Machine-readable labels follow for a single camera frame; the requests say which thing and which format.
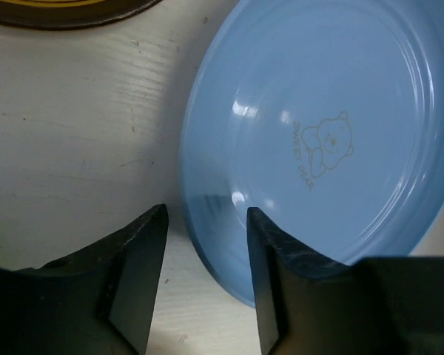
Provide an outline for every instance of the brown lid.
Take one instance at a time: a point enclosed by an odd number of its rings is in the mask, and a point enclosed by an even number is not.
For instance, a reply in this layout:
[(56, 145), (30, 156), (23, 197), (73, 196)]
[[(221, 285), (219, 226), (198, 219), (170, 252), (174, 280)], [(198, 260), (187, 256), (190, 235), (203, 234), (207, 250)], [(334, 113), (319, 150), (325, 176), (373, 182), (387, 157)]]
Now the brown lid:
[(159, 1), (0, 0), (0, 23), (44, 30), (71, 30), (118, 21)]

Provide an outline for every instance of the black clamp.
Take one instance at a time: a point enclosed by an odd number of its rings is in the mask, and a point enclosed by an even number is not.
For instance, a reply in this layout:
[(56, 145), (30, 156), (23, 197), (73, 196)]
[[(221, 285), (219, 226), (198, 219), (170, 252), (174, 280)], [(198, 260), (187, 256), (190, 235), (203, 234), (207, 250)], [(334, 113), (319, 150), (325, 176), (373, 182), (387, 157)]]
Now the black clamp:
[(319, 254), (249, 209), (263, 355), (444, 355), (444, 257)]
[(0, 354), (144, 354), (168, 229), (155, 206), (40, 269), (0, 269)]

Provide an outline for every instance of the bear illustration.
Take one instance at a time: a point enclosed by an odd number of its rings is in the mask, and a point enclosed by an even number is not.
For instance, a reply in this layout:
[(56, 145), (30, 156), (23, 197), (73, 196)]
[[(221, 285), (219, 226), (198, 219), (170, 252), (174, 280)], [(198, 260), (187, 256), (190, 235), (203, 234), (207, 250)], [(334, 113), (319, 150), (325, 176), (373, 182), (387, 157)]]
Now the bear illustration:
[(326, 170), (333, 170), (342, 159), (354, 153), (351, 136), (347, 112), (303, 130), (302, 139), (309, 153), (312, 177), (318, 178)]

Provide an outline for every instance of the table surface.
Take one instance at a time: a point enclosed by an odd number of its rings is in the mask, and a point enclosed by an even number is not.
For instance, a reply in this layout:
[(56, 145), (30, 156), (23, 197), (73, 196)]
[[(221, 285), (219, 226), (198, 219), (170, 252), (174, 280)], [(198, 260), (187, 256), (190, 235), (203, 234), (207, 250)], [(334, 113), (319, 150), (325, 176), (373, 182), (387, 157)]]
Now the table surface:
[[(167, 204), (149, 355), (260, 353), (255, 311), (187, 238), (178, 187), (186, 100), (236, 3), (163, 0), (71, 33), (0, 26), (0, 266), (42, 266)], [(444, 209), (414, 253), (444, 254)]]

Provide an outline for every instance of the blue plate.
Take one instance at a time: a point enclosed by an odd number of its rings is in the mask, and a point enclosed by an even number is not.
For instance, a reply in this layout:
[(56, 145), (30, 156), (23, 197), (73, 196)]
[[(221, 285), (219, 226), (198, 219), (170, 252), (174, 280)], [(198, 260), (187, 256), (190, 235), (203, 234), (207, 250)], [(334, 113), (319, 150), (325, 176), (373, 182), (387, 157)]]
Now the blue plate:
[(199, 256), (246, 304), (250, 206), (342, 263), (409, 254), (444, 204), (444, 0), (242, 0), (180, 164)]

